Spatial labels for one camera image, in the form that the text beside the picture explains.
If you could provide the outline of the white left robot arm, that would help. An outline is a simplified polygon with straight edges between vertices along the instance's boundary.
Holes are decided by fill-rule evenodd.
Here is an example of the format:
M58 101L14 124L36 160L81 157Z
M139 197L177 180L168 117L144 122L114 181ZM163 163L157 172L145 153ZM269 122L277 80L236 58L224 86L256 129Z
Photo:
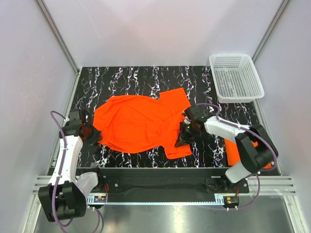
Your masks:
M83 144L96 144L100 132L87 120L86 110L70 111L65 125L59 126L59 154L52 177L38 190L38 198L49 222L64 227L63 220L83 217L91 191L104 189L105 180L97 168L76 178L78 157Z

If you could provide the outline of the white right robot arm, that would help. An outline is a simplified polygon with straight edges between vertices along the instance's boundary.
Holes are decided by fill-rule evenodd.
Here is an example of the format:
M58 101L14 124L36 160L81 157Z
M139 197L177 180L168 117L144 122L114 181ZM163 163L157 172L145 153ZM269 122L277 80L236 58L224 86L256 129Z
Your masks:
M238 182L250 175L261 172L269 163L276 165L278 151L262 125L240 125L208 113L200 109L200 104L183 111L184 119L180 123L179 134L175 147L185 146L193 142L201 132L214 134L237 146L240 161L229 168L221 179L221 188L232 192Z

